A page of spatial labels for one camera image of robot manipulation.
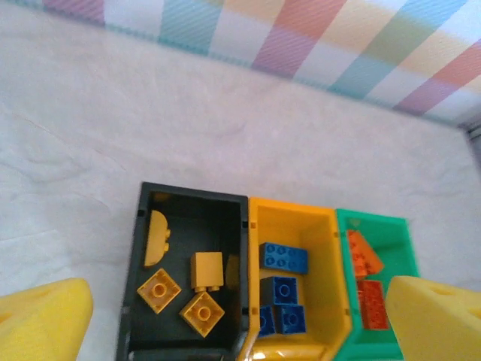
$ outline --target blue lego duplo brick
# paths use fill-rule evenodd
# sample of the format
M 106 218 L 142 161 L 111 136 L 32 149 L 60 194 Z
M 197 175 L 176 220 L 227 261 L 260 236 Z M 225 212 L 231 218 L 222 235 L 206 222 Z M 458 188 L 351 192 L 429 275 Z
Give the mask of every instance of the blue lego duplo brick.
M 277 306 L 276 327 L 283 335 L 306 333 L 306 316 L 304 306 Z
M 272 306 L 262 306 L 260 311 L 261 330 L 259 337 L 269 336 L 276 333 L 276 325 L 274 323 L 274 312 Z
M 305 275 L 307 273 L 307 251 L 302 248 L 264 243 L 259 246 L 261 268 L 281 269 Z
M 263 305 L 297 305 L 298 280 L 295 277 L 273 276 L 261 280 Z

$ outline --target plastic bin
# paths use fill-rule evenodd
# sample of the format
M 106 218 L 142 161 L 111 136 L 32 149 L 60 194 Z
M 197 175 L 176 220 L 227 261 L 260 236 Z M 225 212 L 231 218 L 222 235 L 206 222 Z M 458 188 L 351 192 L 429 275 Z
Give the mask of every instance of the plastic bin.
M 167 218 L 170 248 L 159 263 L 144 268 L 152 210 L 161 211 Z M 235 359 L 249 328 L 247 226 L 245 196 L 142 184 L 120 316 L 117 361 Z M 225 314 L 203 338 L 179 312 L 195 295 L 190 284 L 191 256 L 194 252 L 219 251 L 224 272 L 228 256 L 239 257 L 239 286 L 237 290 L 221 287 L 210 293 Z M 155 314 L 136 291 L 160 268 L 182 291 Z
M 259 280 L 296 277 L 298 301 L 305 307 L 307 332 L 258 338 L 253 359 L 333 359 L 351 331 L 349 300 L 334 209 L 249 199 L 250 307 L 259 318 Z M 259 268 L 259 245 L 265 242 L 304 248 L 307 275 Z M 250 336 L 256 332 L 252 327 Z
M 377 275 L 366 277 L 383 283 L 386 292 L 396 275 L 419 276 L 407 221 L 404 218 L 336 210 L 343 250 L 344 273 L 352 311 L 352 332 L 337 355 L 337 360 L 403 359 L 392 328 L 386 331 L 364 329 L 352 265 L 347 230 L 360 231 L 384 263 Z

